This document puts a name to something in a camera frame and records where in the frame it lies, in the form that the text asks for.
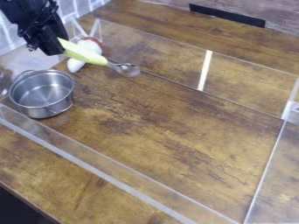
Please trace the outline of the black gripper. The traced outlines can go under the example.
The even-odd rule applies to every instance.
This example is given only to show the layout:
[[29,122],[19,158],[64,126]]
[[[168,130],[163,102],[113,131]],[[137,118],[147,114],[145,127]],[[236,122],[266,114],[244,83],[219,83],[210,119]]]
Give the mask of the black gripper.
[[48,55],[64,53],[59,39],[69,39],[55,0],[0,0],[0,11],[8,21],[17,25],[17,36],[27,42],[29,50]]

